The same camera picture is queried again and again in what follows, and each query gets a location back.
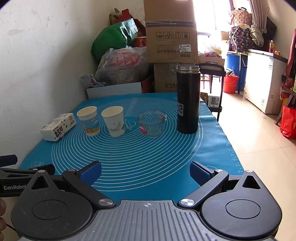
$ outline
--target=thermos lid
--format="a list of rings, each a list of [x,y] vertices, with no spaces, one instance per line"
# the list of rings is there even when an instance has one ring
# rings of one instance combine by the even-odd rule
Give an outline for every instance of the thermos lid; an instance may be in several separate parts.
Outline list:
[[[178,72],[185,74],[198,74],[200,72],[200,67],[196,64],[179,64]]]

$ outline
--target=green plastic bag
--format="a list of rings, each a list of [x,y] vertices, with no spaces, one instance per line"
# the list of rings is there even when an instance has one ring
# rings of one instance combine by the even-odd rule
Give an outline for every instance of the green plastic bag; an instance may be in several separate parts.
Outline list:
[[[99,64],[102,56],[110,49],[125,48],[135,40],[138,29],[132,18],[106,27],[94,41],[91,54]]]

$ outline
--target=black thermos bottle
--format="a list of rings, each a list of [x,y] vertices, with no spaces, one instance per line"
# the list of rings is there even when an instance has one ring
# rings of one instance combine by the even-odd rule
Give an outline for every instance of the black thermos bottle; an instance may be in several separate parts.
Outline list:
[[[198,65],[178,65],[177,94],[177,130],[183,134],[193,134],[198,129],[200,110],[200,68]]]

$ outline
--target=red bucket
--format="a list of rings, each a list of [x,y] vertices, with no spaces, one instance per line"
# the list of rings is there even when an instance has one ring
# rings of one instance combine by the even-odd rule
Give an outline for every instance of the red bucket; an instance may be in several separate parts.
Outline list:
[[[234,94],[237,88],[237,80],[238,76],[225,76],[224,77],[224,84],[223,84],[223,92],[228,94]]]

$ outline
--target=red packaging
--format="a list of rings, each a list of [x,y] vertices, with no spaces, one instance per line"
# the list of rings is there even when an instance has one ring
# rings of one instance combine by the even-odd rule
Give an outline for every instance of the red packaging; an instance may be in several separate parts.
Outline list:
[[[135,43],[135,47],[140,47],[140,48],[145,47],[147,46],[146,37],[137,37],[134,43]]]
[[[283,107],[280,131],[284,137],[296,139],[296,109]]]

